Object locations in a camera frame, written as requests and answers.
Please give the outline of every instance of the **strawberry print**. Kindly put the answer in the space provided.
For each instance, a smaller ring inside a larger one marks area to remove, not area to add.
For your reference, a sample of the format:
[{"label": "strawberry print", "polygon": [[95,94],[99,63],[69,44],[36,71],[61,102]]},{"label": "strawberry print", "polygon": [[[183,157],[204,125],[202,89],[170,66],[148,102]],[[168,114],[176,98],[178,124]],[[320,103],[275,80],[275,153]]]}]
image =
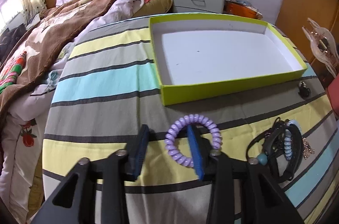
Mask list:
[{"label": "strawberry print", "polygon": [[22,140],[23,140],[23,144],[25,145],[25,147],[32,147],[34,146],[34,138],[36,138],[36,136],[34,134],[32,134],[32,129],[28,130],[31,126],[36,125],[36,121],[35,119],[32,119],[30,121],[28,121],[25,125],[22,125],[22,130],[20,133],[20,136],[22,136]]}]

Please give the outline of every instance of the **metal screw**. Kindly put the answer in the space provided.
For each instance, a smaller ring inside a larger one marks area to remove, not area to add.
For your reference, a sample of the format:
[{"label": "metal screw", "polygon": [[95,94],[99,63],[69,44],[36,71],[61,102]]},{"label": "metal screw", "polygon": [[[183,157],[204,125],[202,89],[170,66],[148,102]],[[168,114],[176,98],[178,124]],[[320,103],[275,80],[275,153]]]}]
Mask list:
[{"label": "metal screw", "polygon": [[89,159],[88,158],[86,158],[86,157],[84,157],[84,158],[81,158],[79,161],[78,161],[78,164],[79,165],[86,165],[86,164],[88,164],[89,163]]},{"label": "metal screw", "polygon": [[127,154],[127,150],[125,150],[125,149],[118,149],[118,150],[115,152],[115,154],[116,154],[117,156],[125,156],[125,155]]},{"label": "metal screw", "polygon": [[210,155],[211,155],[211,156],[219,156],[220,154],[221,154],[220,149],[212,149],[212,150],[210,151]]},{"label": "metal screw", "polygon": [[251,157],[249,158],[250,165],[257,165],[259,164],[259,160],[257,158]]}]

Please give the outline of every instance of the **blue gripper pad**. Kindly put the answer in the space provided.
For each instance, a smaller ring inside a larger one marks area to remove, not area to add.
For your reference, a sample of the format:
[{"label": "blue gripper pad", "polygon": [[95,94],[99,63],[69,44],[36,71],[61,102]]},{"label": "blue gripper pad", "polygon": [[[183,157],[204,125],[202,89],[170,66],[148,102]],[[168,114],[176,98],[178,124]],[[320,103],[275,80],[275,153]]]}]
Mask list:
[{"label": "blue gripper pad", "polygon": [[196,175],[199,176],[199,180],[204,178],[204,169],[202,166],[202,157],[199,151],[197,139],[195,138],[193,129],[191,125],[187,126],[187,138],[189,140],[189,148],[192,154],[192,159],[194,161],[194,170]]}]

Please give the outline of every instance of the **brown blanket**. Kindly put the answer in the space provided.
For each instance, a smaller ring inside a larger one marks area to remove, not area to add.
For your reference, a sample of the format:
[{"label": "brown blanket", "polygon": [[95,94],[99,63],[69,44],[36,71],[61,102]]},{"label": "brown blanket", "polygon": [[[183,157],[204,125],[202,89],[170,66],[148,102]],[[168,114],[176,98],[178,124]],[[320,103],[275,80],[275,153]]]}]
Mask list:
[{"label": "brown blanket", "polygon": [[40,23],[31,28],[13,48],[11,56],[27,51],[27,63],[17,79],[0,94],[0,129],[11,103],[32,91],[71,42],[94,18],[103,16],[116,0],[72,0],[50,9]]}]

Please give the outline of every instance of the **spiral hair tie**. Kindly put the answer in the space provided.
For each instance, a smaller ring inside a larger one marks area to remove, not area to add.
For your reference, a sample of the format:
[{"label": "spiral hair tie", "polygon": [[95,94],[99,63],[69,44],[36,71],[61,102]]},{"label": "spiral hair tie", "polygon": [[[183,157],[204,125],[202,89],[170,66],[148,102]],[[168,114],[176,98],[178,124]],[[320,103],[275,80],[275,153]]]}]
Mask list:
[{"label": "spiral hair tie", "polygon": [[174,141],[179,134],[179,131],[191,123],[197,123],[207,127],[207,129],[212,134],[212,146],[214,149],[219,149],[222,145],[220,130],[217,128],[217,125],[209,118],[199,114],[190,114],[189,116],[186,115],[179,118],[179,120],[176,120],[174,124],[171,125],[168,133],[165,135],[165,148],[168,150],[169,156],[171,156],[174,161],[189,168],[194,166],[192,158],[186,157],[180,153],[180,151],[174,145]]}]

